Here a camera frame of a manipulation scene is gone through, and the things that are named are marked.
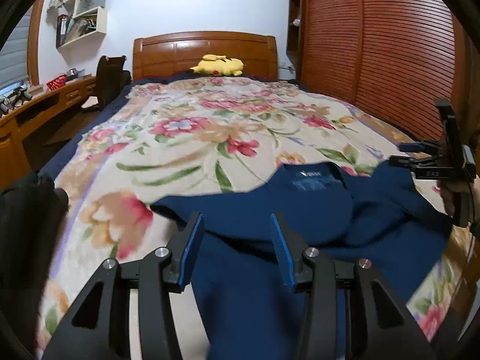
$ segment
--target window blind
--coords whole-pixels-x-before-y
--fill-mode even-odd
[[[28,27],[32,8],[20,19],[0,51],[0,90],[27,79]]]

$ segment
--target red basket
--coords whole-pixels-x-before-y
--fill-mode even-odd
[[[48,88],[51,91],[54,91],[54,90],[64,86],[66,82],[67,82],[67,75],[62,74],[61,76],[58,76],[57,78],[53,79],[52,81],[49,81],[48,83],[46,83],[46,85],[48,86]]]

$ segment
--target metal screw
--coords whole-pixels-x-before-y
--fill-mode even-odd
[[[115,265],[117,265],[117,262],[114,259],[106,259],[103,262],[103,267],[105,269],[112,269]]]
[[[363,268],[363,269],[369,269],[371,267],[371,261],[369,259],[360,259],[358,261],[358,264]]]
[[[157,257],[165,257],[168,256],[170,251],[166,247],[159,247],[157,250],[155,250],[155,256]]]
[[[316,247],[308,247],[307,249],[305,249],[305,254],[308,257],[317,257],[319,253],[320,252]]]

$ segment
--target floral bedspread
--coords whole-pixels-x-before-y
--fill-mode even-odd
[[[128,98],[84,135],[56,180],[68,192],[70,211],[40,309],[40,353],[105,258],[132,261],[166,245],[175,229],[149,210],[150,203],[171,194],[250,190],[280,163],[333,161],[351,175],[369,176],[378,162],[398,154],[396,143],[410,141],[351,104],[286,82],[187,79],[137,85]],[[416,185],[443,210],[434,182]],[[469,233],[454,228],[449,246],[466,252],[469,240]],[[461,274],[463,262],[450,249],[408,302],[428,339]],[[206,336],[194,297],[180,295],[172,303],[184,357],[205,358],[196,351]]]

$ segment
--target wooden wardrobe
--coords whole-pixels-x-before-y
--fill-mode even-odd
[[[454,104],[465,89],[464,32],[441,0],[303,3],[303,84],[420,139],[441,138],[434,99]]]

